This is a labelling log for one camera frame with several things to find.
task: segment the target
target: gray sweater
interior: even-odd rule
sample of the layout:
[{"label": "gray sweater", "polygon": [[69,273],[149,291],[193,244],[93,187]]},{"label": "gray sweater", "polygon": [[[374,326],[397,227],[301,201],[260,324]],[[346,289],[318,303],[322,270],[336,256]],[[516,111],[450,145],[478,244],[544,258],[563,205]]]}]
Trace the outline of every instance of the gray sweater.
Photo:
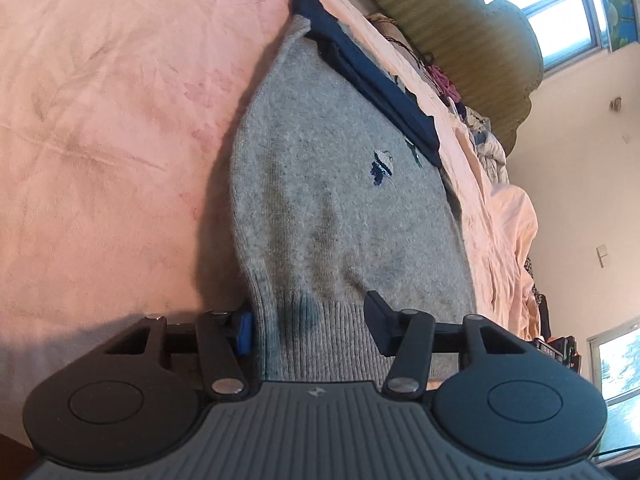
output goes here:
[{"label": "gray sweater", "polygon": [[[364,323],[368,290],[442,322],[474,311],[460,205],[446,176],[320,59],[308,30],[294,16],[234,145],[258,367],[265,380],[380,384],[391,359]],[[392,176],[377,185],[381,161]],[[431,377],[456,371],[453,356],[436,356]]]}]

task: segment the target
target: window frame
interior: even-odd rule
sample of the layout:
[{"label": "window frame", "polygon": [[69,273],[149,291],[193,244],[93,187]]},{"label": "window frame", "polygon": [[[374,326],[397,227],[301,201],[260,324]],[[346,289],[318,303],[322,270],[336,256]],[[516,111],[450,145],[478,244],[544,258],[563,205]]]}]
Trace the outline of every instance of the window frame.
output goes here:
[{"label": "window frame", "polygon": [[[591,382],[601,393],[602,361],[600,360],[600,345],[608,343],[609,341],[613,341],[614,339],[633,332],[633,330],[637,330],[638,328],[640,328],[640,316],[635,317],[620,326],[617,326],[587,339],[587,345],[589,347],[589,358],[591,361]],[[607,404],[607,408],[609,408],[609,406],[615,406],[619,402],[632,399],[633,397],[636,397],[638,395],[640,395],[640,387],[629,390],[628,392],[625,392],[618,396],[611,397],[609,400],[605,399],[605,402]],[[625,462],[626,460],[632,460],[633,458],[636,458],[638,456],[640,456],[640,450],[632,449],[613,456],[603,456],[596,461],[599,463],[607,463],[607,465],[613,465],[615,463]]]},{"label": "window frame", "polygon": [[[564,2],[565,0],[540,0],[539,2],[526,7],[525,9],[521,9],[524,12],[527,19],[539,14],[543,10],[547,10],[550,7],[553,7],[557,4]],[[585,15],[587,17],[587,22],[589,24],[589,32],[591,33],[591,43],[586,45],[584,48],[578,50],[570,54],[569,56],[564,56],[555,60],[552,63],[549,63],[544,67],[545,76],[558,72],[563,68],[570,66],[580,60],[583,60],[597,52],[600,52],[605,48],[602,32],[600,30],[600,26],[598,23],[598,18],[596,14],[596,7],[594,0],[582,0],[582,4],[585,9]]]}]

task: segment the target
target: pink bed sheet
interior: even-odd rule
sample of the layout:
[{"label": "pink bed sheet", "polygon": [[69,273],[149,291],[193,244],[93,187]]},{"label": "pink bed sheet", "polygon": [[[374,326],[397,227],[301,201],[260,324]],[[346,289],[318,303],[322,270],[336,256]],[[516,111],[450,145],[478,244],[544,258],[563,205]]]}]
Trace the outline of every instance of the pink bed sheet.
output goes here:
[{"label": "pink bed sheet", "polygon": [[[347,0],[322,0],[436,117],[478,312],[534,335],[524,192],[492,187],[431,89]],[[0,0],[0,432],[28,392],[145,313],[245,298],[232,133],[289,0]]]}]

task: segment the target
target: black cable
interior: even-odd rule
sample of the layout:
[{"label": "black cable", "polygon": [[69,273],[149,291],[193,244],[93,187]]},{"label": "black cable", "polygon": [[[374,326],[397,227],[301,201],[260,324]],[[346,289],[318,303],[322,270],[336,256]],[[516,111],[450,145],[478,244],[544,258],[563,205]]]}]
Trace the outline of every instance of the black cable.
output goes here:
[{"label": "black cable", "polygon": [[415,62],[418,64],[418,66],[420,66],[421,68],[424,68],[424,63],[422,62],[422,60],[416,55],[416,53],[411,49],[411,47],[408,47],[407,45],[405,45],[402,41],[398,41],[396,40],[396,38],[392,38],[391,36],[382,36],[383,38],[385,38],[385,40],[391,42],[391,43],[395,43],[400,45],[402,48],[404,48],[411,57],[414,58]]},{"label": "black cable", "polygon": [[611,453],[617,453],[619,451],[628,451],[629,449],[640,449],[640,444],[635,444],[633,446],[625,446],[625,447],[617,447],[616,449],[609,449],[608,451],[603,451],[601,453],[596,453],[593,455],[594,458],[597,456],[608,455]]}]

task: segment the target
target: white wall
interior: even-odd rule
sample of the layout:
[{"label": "white wall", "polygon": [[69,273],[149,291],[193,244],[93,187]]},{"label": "white wall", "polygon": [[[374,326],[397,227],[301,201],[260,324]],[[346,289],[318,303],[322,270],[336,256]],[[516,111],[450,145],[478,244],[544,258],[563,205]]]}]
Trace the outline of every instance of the white wall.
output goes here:
[{"label": "white wall", "polygon": [[551,76],[531,100],[508,170],[538,215],[531,257],[552,330],[585,354],[589,336],[640,315],[640,45]]}]

